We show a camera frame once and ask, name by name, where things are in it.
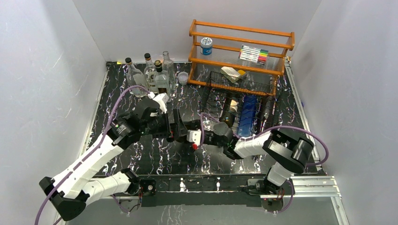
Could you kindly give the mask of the dark green wine bottle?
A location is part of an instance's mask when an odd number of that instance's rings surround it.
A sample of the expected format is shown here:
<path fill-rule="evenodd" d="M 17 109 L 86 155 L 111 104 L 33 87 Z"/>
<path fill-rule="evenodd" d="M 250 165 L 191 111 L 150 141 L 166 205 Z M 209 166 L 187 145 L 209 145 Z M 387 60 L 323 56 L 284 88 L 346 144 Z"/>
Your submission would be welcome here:
<path fill-rule="evenodd" d="M 232 127 L 238 112 L 239 100 L 236 97 L 227 97 L 222 107 L 222 113 L 219 117 L 220 122 L 224 122 L 228 127 Z"/>

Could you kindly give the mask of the tall clear glass bottle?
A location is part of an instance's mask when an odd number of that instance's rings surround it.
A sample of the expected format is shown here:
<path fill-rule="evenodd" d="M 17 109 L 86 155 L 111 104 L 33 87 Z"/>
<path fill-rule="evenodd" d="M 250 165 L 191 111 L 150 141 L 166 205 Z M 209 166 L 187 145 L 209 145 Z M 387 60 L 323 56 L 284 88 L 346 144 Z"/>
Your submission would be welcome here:
<path fill-rule="evenodd" d="M 164 51 L 162 53 L 163 56 L 163 70 L 167 71 L 168 78 L 169 78 L 169 85 L 170 85 L 170 95 L 173 96 L 176 90 L 176 76 L 174 70 L 174 62 L 169 57 L 169 52 Z"/>

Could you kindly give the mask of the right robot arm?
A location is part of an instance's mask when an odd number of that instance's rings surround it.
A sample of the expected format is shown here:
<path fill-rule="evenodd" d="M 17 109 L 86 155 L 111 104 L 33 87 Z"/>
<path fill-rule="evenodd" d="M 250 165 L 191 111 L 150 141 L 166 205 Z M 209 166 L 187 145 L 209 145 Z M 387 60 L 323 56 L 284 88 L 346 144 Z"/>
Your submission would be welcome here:
<path fill-rule="evenodd" d="M 207 144 L 222 148 L 232 160 L 258 155 L 268 155 L 275 160 L 264 180 L 250 179 L 242 187 L 249 195 L 278 194 L 287 180 L 304 172 L 314 148 L 310 139 L 289 126 L 275 126 L 252 137 L 237 137 L 225 122 L 214 124 L 213 130 L 202 129 L 199 120 L 185 125 L 187 131 L 177 141 L 190 144 L 192 150 Z"/>

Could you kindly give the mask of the round clear liquor bottle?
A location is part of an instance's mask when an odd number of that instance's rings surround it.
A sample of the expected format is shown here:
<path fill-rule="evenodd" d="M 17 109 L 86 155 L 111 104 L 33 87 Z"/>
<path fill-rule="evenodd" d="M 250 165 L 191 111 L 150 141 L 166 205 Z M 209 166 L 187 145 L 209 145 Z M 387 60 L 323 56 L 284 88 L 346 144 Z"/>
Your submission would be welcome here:
<path fill-rule="evenodd" d="M 157 94 L 158 89 L 157 89 L 155 81 L 154 81 L 154 76 L 156 75 L 156 67 L 151 59 L 150 53 L 145 53 L 144 58 L 145 58 L 145 62 L 146 62 L 146 67 L 144 69 L 145 80 L 148 84 L 149 90 L 151 92 Z"/>

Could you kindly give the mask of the square clear whisky bottle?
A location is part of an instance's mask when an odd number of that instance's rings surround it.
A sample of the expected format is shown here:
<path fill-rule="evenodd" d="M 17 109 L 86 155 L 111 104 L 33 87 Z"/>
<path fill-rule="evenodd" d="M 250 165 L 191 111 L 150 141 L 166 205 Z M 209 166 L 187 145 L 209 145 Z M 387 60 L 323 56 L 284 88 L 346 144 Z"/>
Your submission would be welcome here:
<path fill-rule="evenodd" d="M 170 93 L 170 83 L 168 74 L 166 71 L 162 69 L 162 63 L 160 60 L 156 60 L 154 62 L 157 75 L 154 78 L 156 88 L 159 94 L 165 93 L 168 96 L 167 102 L 171 101 L 171 93 Z"/>

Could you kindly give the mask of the small clear bottle dark cap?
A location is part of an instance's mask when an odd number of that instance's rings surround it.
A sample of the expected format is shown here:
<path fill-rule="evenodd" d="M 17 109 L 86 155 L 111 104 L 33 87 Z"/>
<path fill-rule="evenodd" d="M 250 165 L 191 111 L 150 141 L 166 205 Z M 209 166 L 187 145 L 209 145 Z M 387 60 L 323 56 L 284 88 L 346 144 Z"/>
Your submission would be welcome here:
<path fill-rule="evenodd" d="M 129 86 L 142 86 L 146 90 L 148 90 L 147 82 L 143 73 L 137 69 L 130 57 L 125 58 L 125 62 L 127 64 L 127 83 Z M 132 88 L 130 89 L 130 94 L 134 95 L 135 97 L 142 98 L 147 95 L 147 92 L 140 88 Z"/>

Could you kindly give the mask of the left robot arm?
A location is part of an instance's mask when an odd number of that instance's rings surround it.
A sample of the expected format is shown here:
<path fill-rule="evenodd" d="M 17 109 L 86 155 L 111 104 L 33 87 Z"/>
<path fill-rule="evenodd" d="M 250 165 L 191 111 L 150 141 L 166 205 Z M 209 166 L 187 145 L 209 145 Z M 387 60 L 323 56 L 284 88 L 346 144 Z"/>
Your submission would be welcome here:
<path fill-rule="evenodd" d="M 129 168 L 115 175 L 91 181 L 91 178 L 112 158 L 121 154 L 142 136 L 186 142 L 197 149 L 200 134 L 188 130 L 179 110 L 172 111 L 174 121 L 168 120 L 162 100 L 144 99 L 130 112 L 111 119 L 110 127 L 100 135 L 89 150 L 57 176 L 44 177 L 39 185 L 58 211 L 61 219 L 70 221 L 89 204 L 117 193 L 136 195 L 144 188 L 141 179 Z"/>

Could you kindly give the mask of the blue glass bottle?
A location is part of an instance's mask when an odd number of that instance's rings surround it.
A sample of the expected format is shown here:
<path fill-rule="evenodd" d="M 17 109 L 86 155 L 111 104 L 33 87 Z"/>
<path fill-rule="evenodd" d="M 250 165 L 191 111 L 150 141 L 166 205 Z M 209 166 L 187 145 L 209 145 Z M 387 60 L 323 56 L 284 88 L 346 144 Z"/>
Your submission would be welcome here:
<path fill-rule="evenodd" d="M 257 97 L 255 95 L 245 96 L 238 126 L 238 136 L 252 136 L 256 109 Z"/>

